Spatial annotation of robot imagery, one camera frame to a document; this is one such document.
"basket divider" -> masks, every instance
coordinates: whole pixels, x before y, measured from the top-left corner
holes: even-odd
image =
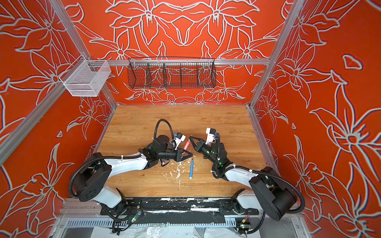
[[[210,74],[209,74],[209,78],[212,78],[212,72],[213,72],[213,62],[211,63],[210,60],[209,60],[209,68],[210,68]]]
[[[200,85],[200,78],[199,78],[199,66],[198,66],[198,63],[196,63],[196,70],[197,70],[197,84]]]
[[[166,75],[166,71],[165,71],[165,63],[163,63],[163,78],[164,78],[164,87],[166,88],[167,87],[167,75]]]
[[[131,71],[132,71],[132,73],[134,74],[134,77],[135,77],[135,81],[134,81],[134,86],[132,86],[132,88],[135,88],[135,85],[136,85],[136,81],[137,81],[137,77],[136,77],[136,75],[135,75],[135,70],[134,70],[134,68],[132,67],[132,64],[130,63],[130,67],[131,67]]]
[[[182,85],[182,68],[181,68],[181,63],[180,63],[180,85]]]
[[[147,85],[152,84],[152,76],[151,76],[151,71],[149,70],[149,63],[147,63],[146,67],[146,78],[144,80],[144,88],[147,87]]]

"metal wire basket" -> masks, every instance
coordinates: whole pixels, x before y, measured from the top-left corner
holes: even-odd
[[[214,88],[214,59],[165,57],[152,62],[129,58],[128,85],[131,88]]]

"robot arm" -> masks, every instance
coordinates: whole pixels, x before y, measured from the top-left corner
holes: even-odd
[[[297,213],[304,209],[301,193],[272,168],[265,167],[257,171],[233,164],[227,158],[224,144],[219,142],[216,130],[208,128],[207,134],[207,141],[193,136],[189,140],[195,151],[213,162],[211,172],[215,178],[238,182],[252,188],[237,195],[236,200],[241,207],[261,209],[274,220],[280,220],[287,212]],[[301,205],[298,209],[290,210],[297,202],[295,193],[300,197]]]
[[[107,186],[106,180],[114,175],[132,170],[144,170],[155,166],[161,161],[164,167],[170,160],[181,162],[193,156],[192,153],[179,148],[185,136],[181,133],[172,135],[172,141],[165,135],[156,138],[156,131],[161,121],[166,122],[172,133],[170,124],[161,119],[156,125],[154,139],[144,149],[128,156],[102,156],[94,153],[75,171],[69,183],[69,195],[80,201],[95,200],[111,209],[121,210],[126,207],[121,191]]]

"floral pattern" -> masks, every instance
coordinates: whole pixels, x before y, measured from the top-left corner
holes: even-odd
[[[380,10],[375,1],[305,1],[264,87],[255,89],[266,142],[306,199],[313,237],[381,234],[381,106],[373,89],[380,84],[369,61],[378,58],[378,35],[369,31],[377,32]],[[372,27],[365,32],[364,24]]]
[[[94,153],[111,111],[103,93],[99,97],[80,98],[72,97],[68,92],[48,110],[1,166],[1,235],[48,236],[64,199],[68,197],[67,178]],[[85,117],[83,121],[89,121],[86,134],[80,126],[73,125],[73,118],[81,117]]]
[[[7,0],[0,9],[0,41],[7,56],[1,59],[2,143],[59,83],[79,53],[48,1]]]
[[[94,2],[62,2],[93,58],[124,60],[166,56],[268,58],[292,5],[290,0],[272,4],[264,0],[128,0],[96,1],[98,8],[94,9]],[[102,20],[95,21],[95,16]],[[244,104],[259,80],[253,76],[264,66],[226,65],[216,69],[214,89],[132,89],[122,66],[112,69],[116,77],[108,80],[108,86],[120,104]]]
[[[45,0],[1,1],[0,42],[4,56],[0,76],[2,143],[60,83],[79,53]],[[82,164],[89,150],[94,151],[111,111],[103,93],[91,99],[72,97],[68,92],[60,96],[1,166],[1,237],[49,235],[68,197],[67,178],[76,167],[73,165]],[[81,117],[86,122],[85,134],[72,122]]]

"wood grain surface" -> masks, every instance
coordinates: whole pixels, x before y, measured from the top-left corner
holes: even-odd
[[[216,129],[227,151],[227,157],[237,165],[251,169],[266,166],[259,148],[247,109],[239,106],[219,105],[156,105],[118,106],[98,152],[103,155],[130,155],[152,142],[156,123],[166,119],[173,132],[187,138],[190,135],[206,139],[206,128]],[[170,137],[166,123],[161,123],[157,136]],[[107,183],[120,189],[125,196],[231,196],[238,189],[247,188],[223,179],[215,179],[210,173],[212,162],[203,159],[192,145],[187,149],[194,154],[193,178],[189,178],[191,158],[181,163],[171,161],[161,167],[142,171],[130,171],[108,179]]]

